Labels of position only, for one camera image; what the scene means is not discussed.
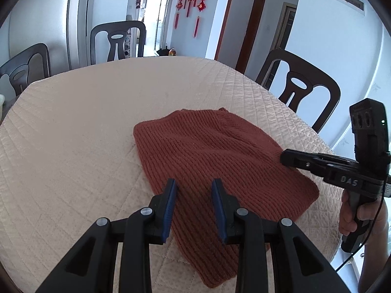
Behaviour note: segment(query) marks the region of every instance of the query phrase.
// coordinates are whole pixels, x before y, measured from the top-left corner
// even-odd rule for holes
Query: ribbed knit fabric
[[[175,111],[137,124],[133,135],[153,192],[161,193],[168,178],[177,182],[174,237],[209,288],[236,275],[239,253],[218,237],[214,178],[241,206],[273,221],[295,221],[319,196],[309,178],[280,163],[282,149],[271,137],[224,108]]]

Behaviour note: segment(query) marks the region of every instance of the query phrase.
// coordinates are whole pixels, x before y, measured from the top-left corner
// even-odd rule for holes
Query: metal rivet
[[[152,209],[149,207],[145,207],[141,210],[141,215],[148,216],[152,214]]]
[[[286,227],[292,226],[292,220],[289,218],[282,218],[281,223]]]
[[[108,223],[109,221],[105,217],[101,217],[97,220],[97,225],[98,226],[104,226]]]
[[[236,210],[236,212],[240,216],[245,216],[248,214],[248,210],[246,208],[239,208]]]

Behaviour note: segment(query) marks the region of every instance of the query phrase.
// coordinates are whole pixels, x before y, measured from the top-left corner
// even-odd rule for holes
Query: beige tablecloth
[[[177,109],[221,107],[284,149],[331,152],[271,93],[212,60],[131,58],[31,84],[0,126],[0,261],[17,286],[34,292],[97,218],[125,218],[148,205],[135,124]],[[305,174],[320,197],[297,224],[330,260],[340,239],[341,191]],[[214,290],[203,286],[171,237],[151,246],[151,278],[160,293],[235,287],[235,279]]]

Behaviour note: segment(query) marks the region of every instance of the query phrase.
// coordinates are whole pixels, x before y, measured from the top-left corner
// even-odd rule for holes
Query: dark brown chair
[[[91,31],[91,65],[96,64],[95,58],[95,36],[101,32],[106,31],[107,39],[110,42],[110,51],[107,57],[108,62],[112,62],[115,57],[115,50],[118,50],[118,59],[125,59],[125,50],[124,42],[126,35],[128,34],[128,29],[138,28],[140,30],[140,38],[138,43],[138,52],[137,57],[143,57],[144,55],[144,44],[146,38],[146,28],[145,24],[141,21],[122,21],[122,22],[111,22],[104,23],[95,26]]]
[[[35,44],[27,48],[0,67],[0,78],[3,75],[9,76],[9,82],[15,89],[16,96],[20,95],[29,85],[29,63],[35,54],[40,54],[42,56],[43,75],[45,78],[49,78],[51,75],[49,51],[47,46],[43,43]]]
[[[267,90],[270,89],[271,84],[267,85],[267,79],[269,77],[272,65],[277,60],[283,60],[289,65],[289,72],[287,74],[287,83],[284,92],[279,97],[284,104],[286,104],[289,98],[294,94],[289,108],[294,112],[297,112],[297,108],[301,100],[309,95],[314,87],[324,86],[330,91],[330,100],[328,101],[325,109],[315,121],[312,128],[319,133],[323,126],[330,118],[331,114],[335,110],[339,100],[341,98],[341,90],[338,84],[333,78],[321,71],[319,68],[308,63],[306,60],[287,52],[286,50],[272,50],[266,58],[265,64],[259,73],[256,82]],[[306,84],[307,88],[303,89],[292,82],[292,78],[296,78]]]

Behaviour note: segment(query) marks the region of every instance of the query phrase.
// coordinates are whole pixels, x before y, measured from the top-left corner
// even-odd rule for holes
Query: blue gripper pad
[[[213,207],[215,209],[218,235],[223,241],[223,243],[227,243],[228,240],[227,230],[226,230],[227,219],[224,213],[222,199],[218,188],[219,183],[221,183],[221,180],[214,180],[212,182],[212,202],[213,202]]]
[[[168,198],[167,198],[166,208],[163,215],[163,228],[162,228],[163,243],[166,243],[166,240],[170,235],[171,222],[173,220],[176,193],[177,193],[175,180],[170,179],[167,182],[165,193],[168,193]]]

